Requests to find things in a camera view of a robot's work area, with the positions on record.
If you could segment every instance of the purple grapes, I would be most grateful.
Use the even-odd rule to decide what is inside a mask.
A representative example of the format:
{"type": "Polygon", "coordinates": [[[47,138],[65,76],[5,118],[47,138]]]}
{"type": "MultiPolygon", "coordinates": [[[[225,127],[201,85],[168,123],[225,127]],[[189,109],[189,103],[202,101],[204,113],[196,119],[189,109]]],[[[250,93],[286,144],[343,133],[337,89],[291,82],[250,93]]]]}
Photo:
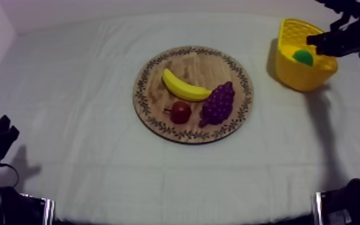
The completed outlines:
{"type": "Polygon", "coordinates": [[[233,100],[234,90],[230,81],[215,88],[202,106],[199,127],[218,125],[228,119],[233,110],[233,100]]]}

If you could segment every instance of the white table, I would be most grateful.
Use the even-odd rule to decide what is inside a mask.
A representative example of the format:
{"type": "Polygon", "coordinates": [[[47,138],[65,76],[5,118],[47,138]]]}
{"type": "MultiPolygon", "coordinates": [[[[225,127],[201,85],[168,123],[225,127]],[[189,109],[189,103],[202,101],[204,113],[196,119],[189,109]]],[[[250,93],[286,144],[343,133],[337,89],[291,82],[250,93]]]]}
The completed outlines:
{"type": "MultiPolygon", "coordinates": [[[[267,66],[280,21],[160,14],[19,36],[0,67],[0,116],[21,131],[4,160],[20,172],[18,190],[56,200],[59,217],[123,224],[237,224],[310,211],[312,193],[360,177],[360,60],[340,59],[321,92],[287,89],[269,76],[273,59],[267,66]],[[182,45],[221,50],[251,76],[253,110],[228,138],[175,144],[135,114],[142,65],[182,45]]],[[[13,181],[0,170],[0,183],[13,181]]]]}

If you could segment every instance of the yellow basket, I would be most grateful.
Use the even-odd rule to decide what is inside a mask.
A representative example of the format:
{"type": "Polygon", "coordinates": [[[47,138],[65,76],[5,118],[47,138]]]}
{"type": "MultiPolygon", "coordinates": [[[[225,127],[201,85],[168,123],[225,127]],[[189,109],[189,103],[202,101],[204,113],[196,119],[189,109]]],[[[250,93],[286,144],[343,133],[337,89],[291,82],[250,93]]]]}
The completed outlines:
{"type": "Polygon", "coordinates": [[[338,70],[335,57],[320,56],[315,46],[307,45],[309,35],[321,34],[316,26],[297,19],[284,19],[279,31],[276,52],[277,77],[289,87],[299,91],[310,91],[321,86],[338,70]],[[313,66],[297,62],[293,55],[297,50],[307,50],[314,59],[313,66]]]}

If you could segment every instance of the apple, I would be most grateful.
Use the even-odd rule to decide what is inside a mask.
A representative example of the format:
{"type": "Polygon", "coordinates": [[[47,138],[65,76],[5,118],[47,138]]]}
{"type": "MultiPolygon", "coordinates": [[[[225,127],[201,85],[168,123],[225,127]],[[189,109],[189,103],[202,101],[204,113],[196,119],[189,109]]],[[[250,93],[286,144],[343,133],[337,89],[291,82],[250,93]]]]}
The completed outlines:
{"type": "Polygon", "coordinates": [[[190,119],[191,108],[185,102],[175,102],[172,105],[172,109],[165,111],[170,112],[170,120],[175,124],[184,124],[190,119]]]}

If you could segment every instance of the wooden plate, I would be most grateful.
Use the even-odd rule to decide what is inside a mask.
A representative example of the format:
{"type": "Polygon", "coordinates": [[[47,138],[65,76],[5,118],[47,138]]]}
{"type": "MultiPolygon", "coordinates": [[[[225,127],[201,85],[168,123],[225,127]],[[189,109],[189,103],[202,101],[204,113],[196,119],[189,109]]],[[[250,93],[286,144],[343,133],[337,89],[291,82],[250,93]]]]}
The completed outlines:
{"type": "Polygon", "coordinates": [[[158,54],[141,69],[135,80],[133,104],[142,122],[157,135],[175,142],[202,144],[229,136],[241,127],[251,110],[252,97],[251,80],[236,60],[212,48],[185,46],[158,54]],[[182,100],[172,95],[164,85],[161,79],[164,68],[188,84],[209,90],[232,81],[236,94],[229,118],[219,125],[199,128],[203,103],[189,102],[192,110],[190,120],[180,125],[172,123],[163,111],[182,100]]]}

